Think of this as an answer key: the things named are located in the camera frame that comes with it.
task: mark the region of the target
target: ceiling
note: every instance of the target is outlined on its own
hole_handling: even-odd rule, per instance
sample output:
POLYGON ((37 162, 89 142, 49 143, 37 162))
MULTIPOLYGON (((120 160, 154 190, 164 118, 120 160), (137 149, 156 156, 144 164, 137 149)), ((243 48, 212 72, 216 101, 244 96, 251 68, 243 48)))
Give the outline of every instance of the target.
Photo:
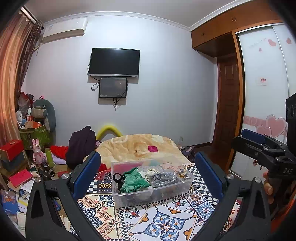
POLYGON ((135 12, 190 27, 233 0, 29 0, 27 9, 43 22, 67 15, 97 12, 135 12))

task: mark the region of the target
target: metal screw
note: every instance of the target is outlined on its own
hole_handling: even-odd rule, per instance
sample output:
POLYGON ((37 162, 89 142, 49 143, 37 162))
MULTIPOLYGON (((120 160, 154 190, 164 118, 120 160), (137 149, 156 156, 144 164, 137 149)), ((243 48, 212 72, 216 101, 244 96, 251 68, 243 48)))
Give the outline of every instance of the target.
POLYGON ((35 178, 35 182, 36 182, 36 183, 41 182, 41 177, 37 177, 37 178, 35 178))
POLYGON ((231 173, 229 173, 229 174, 227 174, 227 179, 229 179, 229 180, 232 180, 232 179, 234 179, 234 175, 233 174, 231 174, 231 173))
POLYGON ((259 177, 256 177, 256 178, 255 178, 255 182, 257 182, 257 183, 261 183, 261 179, 260 179, 259 177))
POLYGON ((63 175, 62 175, 62 179, 68 179, 69 178, 69 174, 68 173, 64 173, 63 175))

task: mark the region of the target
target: curtain rod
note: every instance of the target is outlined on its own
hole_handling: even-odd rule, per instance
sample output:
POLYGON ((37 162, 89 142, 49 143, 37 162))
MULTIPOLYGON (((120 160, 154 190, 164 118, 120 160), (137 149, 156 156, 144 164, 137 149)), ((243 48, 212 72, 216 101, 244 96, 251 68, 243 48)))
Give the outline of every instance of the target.
POLYGON ((29 11, 28 9, 26 9, 25 6, 22 7, 20 10, 23 12, 24 15, 26 15, 26 16, 28 17, 28 19, 30 19, 30 21, 31 21, 32 23, 35 24, 35 23, 37 22, 37 18, 35 18, 34 15, 31 14, 30 11, 29 11))

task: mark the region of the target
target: red book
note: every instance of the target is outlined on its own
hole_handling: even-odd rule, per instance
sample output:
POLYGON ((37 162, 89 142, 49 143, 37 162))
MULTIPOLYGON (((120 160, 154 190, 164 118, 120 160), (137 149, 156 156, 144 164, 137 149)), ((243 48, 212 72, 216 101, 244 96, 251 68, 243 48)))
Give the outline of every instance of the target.
POLYGON ((14 187, 18 187, 19 185, 23 184, 24 182, 30 180, 33 177, 33 175, 27 171, 27 169, 24 169, 17 174, 11 176, 9 180, 11 181, 12 185, 14 187))
POLYGON ((21 140, 12 140, 4 146, 0 147, 0 159, 4 161, 12 161, 18 154, 24 150, 21 140))

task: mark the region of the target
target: black strap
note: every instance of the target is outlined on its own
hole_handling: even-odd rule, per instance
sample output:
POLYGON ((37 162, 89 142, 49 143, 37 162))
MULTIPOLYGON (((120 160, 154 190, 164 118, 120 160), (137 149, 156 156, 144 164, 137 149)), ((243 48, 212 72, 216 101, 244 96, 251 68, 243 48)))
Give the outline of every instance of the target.
POLYGON ((113 174, 112 179, 113 179, 114 182, 118 183, 118 184, 117 184, 117 188, 118 188, 118 190, 120 191, 120 189, 122 188, 122 186, 123 186, 123 184, 124 184, 123 180, 125 180, 125 177, 117 172, 117 173, 114 173, 114 174, 113 174), (119 179, 119 180, 115 178, 115 175, 116 175, 116 174, 120 176, 120 179, 119 179))

